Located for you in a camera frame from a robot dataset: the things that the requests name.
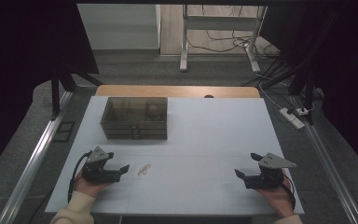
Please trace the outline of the white table mat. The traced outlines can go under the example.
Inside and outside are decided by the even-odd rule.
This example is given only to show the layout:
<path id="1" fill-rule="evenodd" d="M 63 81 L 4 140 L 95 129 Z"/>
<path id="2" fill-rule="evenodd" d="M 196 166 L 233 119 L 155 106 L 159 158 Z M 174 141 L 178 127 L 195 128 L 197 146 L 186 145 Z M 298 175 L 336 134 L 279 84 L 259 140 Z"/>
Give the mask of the white table mat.
<path id="1" fill-rule="evenodd" d="M 272 208 L 247 189 L 234 169 L 258 175 L 251 153 L 282 155 L 261 98 L 171 98 L 167 140 L 109 140 L 100 125 L 106 98 L 90 99 L 47 209 L 67 204 L 78 159 L 101 147 L 114 152 L 106 167 L 129 165 L 120 181 L 103 190 L 96 213 L 129 216 L 254 216 Z"/>

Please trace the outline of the white cabinet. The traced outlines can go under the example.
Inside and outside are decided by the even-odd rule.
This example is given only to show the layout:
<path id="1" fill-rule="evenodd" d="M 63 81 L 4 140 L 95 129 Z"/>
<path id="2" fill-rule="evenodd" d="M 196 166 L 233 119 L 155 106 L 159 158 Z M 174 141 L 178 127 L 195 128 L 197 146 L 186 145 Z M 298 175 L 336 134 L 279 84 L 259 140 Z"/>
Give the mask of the white cabinet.
<path id="1" fill-rule="evenodd" d="M 78 4 L 92 49 L 159 49 L 160 5 Z"/>

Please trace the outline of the white metal desk frame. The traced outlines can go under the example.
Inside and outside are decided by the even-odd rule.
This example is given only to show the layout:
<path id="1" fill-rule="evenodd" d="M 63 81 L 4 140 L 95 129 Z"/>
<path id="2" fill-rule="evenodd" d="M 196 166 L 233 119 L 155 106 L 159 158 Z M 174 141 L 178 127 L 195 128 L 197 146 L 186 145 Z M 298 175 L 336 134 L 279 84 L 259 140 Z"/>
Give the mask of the white metal desk frame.
<path id="1" fill-rule="evenodd" d="M 183 35 L 181 46 L 180 70 L 187 70 L 187 31 L 188 30 L 213 30 L 213 31 L 244 31 L 251 32 L 250 43 L 245 47 L 250 65 L 254 73 L 260 72 L 256 61 L 254 48 L 255 41 L 265 16 L 266 7 L 259 7 L 254 18 L 247 17 L 216 17 L 195 16 L 188 14 L 188 5 L 182 6 L 183 13 Z"/>

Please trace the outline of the black metal stand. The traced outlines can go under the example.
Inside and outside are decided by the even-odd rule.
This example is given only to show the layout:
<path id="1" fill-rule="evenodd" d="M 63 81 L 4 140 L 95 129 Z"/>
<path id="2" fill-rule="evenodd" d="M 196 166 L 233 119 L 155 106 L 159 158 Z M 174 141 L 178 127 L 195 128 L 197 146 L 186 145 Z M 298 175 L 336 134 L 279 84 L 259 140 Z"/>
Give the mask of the black metal stand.
<path id="1" fill-rule="evenodd" d="M 310 59 L 305 59 L 303 62 L 301 62 L 299 65 L 296 65 L 294 68 L 291 68 L 289 71 L 259 86 L 260 90 L 266 90 L 269 87 L 274 86 L 275 84 L 278 84 L 279 82 L 289 77 L 294 77 L 288 87 L 288 92 L 290 95 L 299 95 L 302 90 L 305 90 L 305 108 L 309 110 L 309 113 L 305 116 L 305 118 L 310 125 L 313 124 L 313 119 L 310 111 L 313 107 L 314 86 L 314 74 L 311 72 L 310 69 L 311 64 L 312 61 Z"/>
<path id="2" fill-rule="evenodd" d="M 72 65 L 59 65 L 54 67 L 50 78 L 53 119 L 56 119 L 61 112 L 59 84 L 62 84 L 63 88 L 69 92 L 73 92 L 77 87 L 72 74 L 76 74 L 82 77 L 97 87 L 103 85 L 103 83 L 97 78 L 93 77 L 85 71 L 81 71 L 80 69 L 73 67 Z"/>

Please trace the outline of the person's right hand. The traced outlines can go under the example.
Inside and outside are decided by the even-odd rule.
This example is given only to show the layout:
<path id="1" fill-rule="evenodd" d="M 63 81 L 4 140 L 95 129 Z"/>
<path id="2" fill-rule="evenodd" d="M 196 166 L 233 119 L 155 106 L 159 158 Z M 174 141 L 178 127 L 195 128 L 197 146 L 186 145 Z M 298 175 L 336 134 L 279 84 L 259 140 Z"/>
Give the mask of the person's right hand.
<path id="1" fill-rule="evenodd" d="M 286 218 L 295 214 L 290 195 L 283 188 L 257 189 L 280 218 Z"/>

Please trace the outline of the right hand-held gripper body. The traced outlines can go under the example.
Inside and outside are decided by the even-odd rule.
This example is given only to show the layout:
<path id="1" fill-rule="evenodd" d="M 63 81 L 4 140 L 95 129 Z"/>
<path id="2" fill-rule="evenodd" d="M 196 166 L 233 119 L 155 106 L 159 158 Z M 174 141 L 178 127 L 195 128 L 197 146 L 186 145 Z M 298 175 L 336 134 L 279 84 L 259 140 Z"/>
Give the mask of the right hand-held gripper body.
<path id="1" fill-rule="evenodd" d="M 276 189 L 283 182 L 282 168 L 294 168 L 296 164 L 272 153 L 262 156 L 258 161 L 259 175 L 244 178 L 247 189 Z"/>

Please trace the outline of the smoky transparent drawer box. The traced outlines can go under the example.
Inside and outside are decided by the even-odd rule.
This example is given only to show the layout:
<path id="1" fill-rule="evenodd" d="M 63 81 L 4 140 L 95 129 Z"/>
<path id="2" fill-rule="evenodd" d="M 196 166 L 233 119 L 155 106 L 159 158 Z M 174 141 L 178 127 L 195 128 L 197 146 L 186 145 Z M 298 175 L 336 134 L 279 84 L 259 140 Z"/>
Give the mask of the smoky transparent drawer box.
<path id="1" fill-rule="evenodd" d="M 167 97 L 109 97 L 101 127 L 107 139 L 167 140 Z"/>

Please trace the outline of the dark curtain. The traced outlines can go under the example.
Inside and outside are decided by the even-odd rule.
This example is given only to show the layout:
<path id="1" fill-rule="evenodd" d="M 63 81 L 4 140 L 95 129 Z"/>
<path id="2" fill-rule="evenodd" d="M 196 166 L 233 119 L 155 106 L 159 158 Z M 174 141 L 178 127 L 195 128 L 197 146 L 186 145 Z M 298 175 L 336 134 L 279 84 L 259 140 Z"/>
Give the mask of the dark curtain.
<path id="1" fill-rule="evenodd" d="M 0 0 L 0 156 L 34 88 L 61 71 L 99 72 L 77 0 Z"/>
<path id="2" fill-rule="evenodd" d="M 337 21 L 313 65 L 315 84 L 324 93 L 324 115 L 358 156 L 358 0 L 338 1 Z M 310 51 L 329 11 L 327 0 L 311 7 L 269 7 L 261 36 L 295 65 Z"/>

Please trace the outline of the white power strip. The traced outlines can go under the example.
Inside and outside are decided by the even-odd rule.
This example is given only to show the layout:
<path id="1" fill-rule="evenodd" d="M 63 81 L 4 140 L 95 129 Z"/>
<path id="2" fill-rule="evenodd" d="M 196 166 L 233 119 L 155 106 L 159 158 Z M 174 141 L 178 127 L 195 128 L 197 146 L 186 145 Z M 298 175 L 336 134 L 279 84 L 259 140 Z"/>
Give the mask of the white power strip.
<path id="1" fill-rule="evenodd" d="M 293 113 L 290 113 L 287 108 L 284 107 L 280 109 L 279 112 L 297 130 L 300 130 L 305 127 L 305 124 L 300 119 L 298 119 Z"/>

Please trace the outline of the aluminium rail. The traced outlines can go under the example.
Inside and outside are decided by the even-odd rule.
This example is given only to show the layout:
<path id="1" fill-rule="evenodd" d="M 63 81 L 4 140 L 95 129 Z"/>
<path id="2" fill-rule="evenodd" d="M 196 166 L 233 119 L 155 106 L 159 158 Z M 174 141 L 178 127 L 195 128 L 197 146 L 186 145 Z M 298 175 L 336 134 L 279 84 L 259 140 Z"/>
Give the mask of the aluminium rail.
<path id="1" fill-rule="evenodd" d="M 322 103 L 316 101 L 312 104 L 313 123 L 303 119 L 305 132 L 328 183 L 337 195 L 345 218 L 351 224 L 358 224 L 358 156 L 324 116 Z"/>
<path id="2" fill-rule="evenodd" d="M 0 215 L 0 224 L 12 224 L 14 222 L 48 151 L 53 135 L 57 132 L 61 124 L 64 113 L 66 112 L 66 107 L 68 106 L 72 96 L 73 94 L 69 91 L 65 91 L 63 93 L 63 96 L 59 101 L 60 109 L 58 115 L 56 118 L 51 119 L 48 122 L 48 125 L 39 138 L 30 159 L 21 173 L 21 176 Z"/>

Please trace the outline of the person's left hand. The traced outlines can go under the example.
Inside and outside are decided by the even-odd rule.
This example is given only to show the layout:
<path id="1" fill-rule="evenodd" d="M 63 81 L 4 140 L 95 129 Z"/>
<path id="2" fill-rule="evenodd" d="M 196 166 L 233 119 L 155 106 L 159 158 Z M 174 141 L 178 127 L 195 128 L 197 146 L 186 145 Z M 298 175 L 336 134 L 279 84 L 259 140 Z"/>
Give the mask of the person's left hand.
<path id="1" fill-rule="evenodd" d="M 90 197 L 96 198 L 105 188 L 111 186 L 111 183 L 92 183 L 83 178 L 81 173 L 76 175 L 74 191 L 79 191 Z"/>

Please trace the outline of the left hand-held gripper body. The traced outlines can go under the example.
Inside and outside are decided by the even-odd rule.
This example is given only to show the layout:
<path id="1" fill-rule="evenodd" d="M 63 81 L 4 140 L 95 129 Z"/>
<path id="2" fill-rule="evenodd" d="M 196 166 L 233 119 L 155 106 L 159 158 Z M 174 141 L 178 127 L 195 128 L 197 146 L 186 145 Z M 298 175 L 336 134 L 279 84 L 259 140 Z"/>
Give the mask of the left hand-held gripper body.
<path id="1" fill-rule="evenodd" d="M 91 151 L 83 168 L 83 177 L 92 183 L 115 183 L 120 180 L 119 170 L 105 170 L 104 166 L 108 162 L 108 155 L 100 147 Z"/>

